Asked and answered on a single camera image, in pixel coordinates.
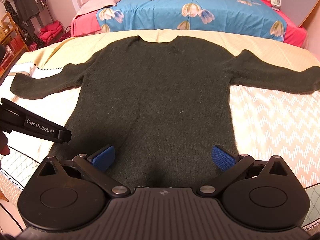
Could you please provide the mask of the person left hand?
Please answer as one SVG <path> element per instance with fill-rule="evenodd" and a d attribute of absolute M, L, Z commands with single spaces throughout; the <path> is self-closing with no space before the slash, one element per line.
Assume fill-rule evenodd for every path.
<path fill-rule="evenodd" d="M 0 131 L 0 154 L 1 155 L 10 154 L 10 150 L 8 147 L 8 139 L 2 131 Z"/>

